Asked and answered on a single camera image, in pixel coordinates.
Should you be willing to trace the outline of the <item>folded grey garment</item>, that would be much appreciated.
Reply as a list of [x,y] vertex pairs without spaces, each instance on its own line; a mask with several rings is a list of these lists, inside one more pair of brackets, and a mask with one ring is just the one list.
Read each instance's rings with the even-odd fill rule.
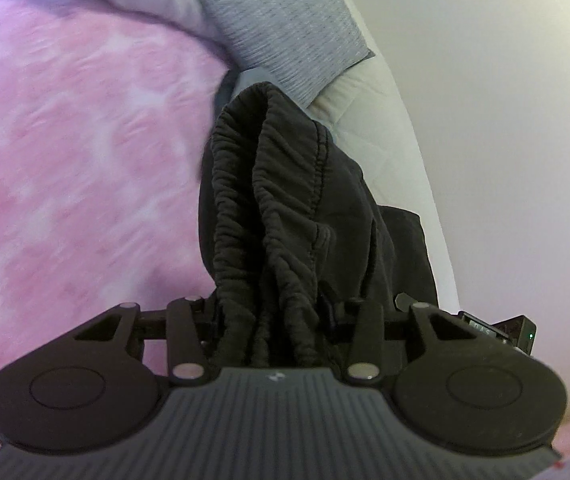
[[215,93],[215,122],[206,153],[253,157],[262,145],[306,156],[336,145],[331,129],[312,117],[262,68],[230,70]]

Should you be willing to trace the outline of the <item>pink floral bed sheet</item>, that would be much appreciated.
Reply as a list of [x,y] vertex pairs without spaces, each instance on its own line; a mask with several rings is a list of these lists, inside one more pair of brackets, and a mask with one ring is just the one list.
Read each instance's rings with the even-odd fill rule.
[[226,72],[104,0],[0,0],[0,369],[115,304],[212,291],[197,203]]

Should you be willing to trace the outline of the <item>grey knitted cushion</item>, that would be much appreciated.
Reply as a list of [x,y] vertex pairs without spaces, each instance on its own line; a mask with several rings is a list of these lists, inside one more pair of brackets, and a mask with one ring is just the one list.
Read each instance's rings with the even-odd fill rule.
[[263,68],[309,106],[372,52],[345,0],[199,0],[241,70]]

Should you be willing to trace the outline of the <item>cream padded headboard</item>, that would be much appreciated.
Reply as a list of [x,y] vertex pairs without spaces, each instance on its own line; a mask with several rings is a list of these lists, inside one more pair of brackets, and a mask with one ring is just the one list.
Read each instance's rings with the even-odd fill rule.
[[379,204],[419,216],[439,306],[454,311],[460,308],[456,279],[409,113],[364,18],[353,0],[343,2],[373,54],[334,79],[308,110],[358,162]]

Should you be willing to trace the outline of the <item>black trousers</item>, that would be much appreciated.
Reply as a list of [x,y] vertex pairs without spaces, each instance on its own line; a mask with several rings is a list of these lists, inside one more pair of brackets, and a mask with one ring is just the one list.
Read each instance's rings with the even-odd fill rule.
[[215,122],[199,241],[219,367],[340,368],[363,304],[437,300],[419,217],[378,205],[328,128],[269,82]]

